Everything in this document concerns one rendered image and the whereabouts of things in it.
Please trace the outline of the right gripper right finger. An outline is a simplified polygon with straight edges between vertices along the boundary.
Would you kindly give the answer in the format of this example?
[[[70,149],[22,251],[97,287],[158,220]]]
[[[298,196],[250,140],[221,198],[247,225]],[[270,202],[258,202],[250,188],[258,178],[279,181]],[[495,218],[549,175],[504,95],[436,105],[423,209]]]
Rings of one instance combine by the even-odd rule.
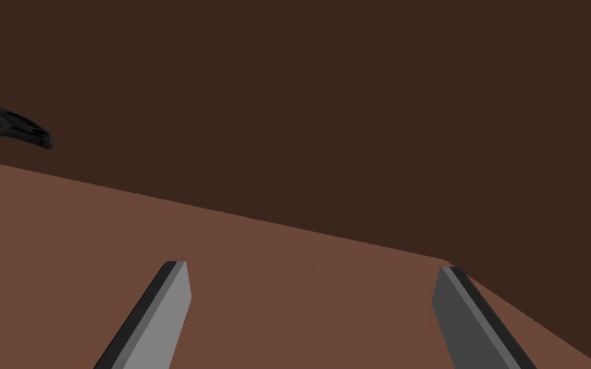
[[[454,369],[538,369],[460,267],[439,268],[432,307]]]

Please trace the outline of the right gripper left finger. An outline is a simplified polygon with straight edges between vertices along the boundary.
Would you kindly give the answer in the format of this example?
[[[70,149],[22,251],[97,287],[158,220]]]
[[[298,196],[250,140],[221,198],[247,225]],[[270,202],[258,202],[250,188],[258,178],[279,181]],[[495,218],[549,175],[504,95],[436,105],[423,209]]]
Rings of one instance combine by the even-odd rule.
[[[170,369],[191,300],[187,264],[165,262],[93,369]]]

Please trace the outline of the brown table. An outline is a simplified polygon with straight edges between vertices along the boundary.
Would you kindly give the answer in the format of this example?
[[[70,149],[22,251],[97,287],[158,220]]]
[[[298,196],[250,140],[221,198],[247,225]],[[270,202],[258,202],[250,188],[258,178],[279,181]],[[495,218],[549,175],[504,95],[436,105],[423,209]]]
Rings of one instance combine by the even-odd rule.
[[[93,369],[168,260],[171,369],[454,369],[440,259],[0,165],[0,369]]]

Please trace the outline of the black curved bar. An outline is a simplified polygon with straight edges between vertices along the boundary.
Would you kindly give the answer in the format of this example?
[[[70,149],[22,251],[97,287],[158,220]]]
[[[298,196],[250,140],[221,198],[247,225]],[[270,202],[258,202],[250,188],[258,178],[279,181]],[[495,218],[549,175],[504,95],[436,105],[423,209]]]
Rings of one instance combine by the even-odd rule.
[[[0,137],[10,137],[44,149],[52,149],[51,133],[30,119],[0,107]]]

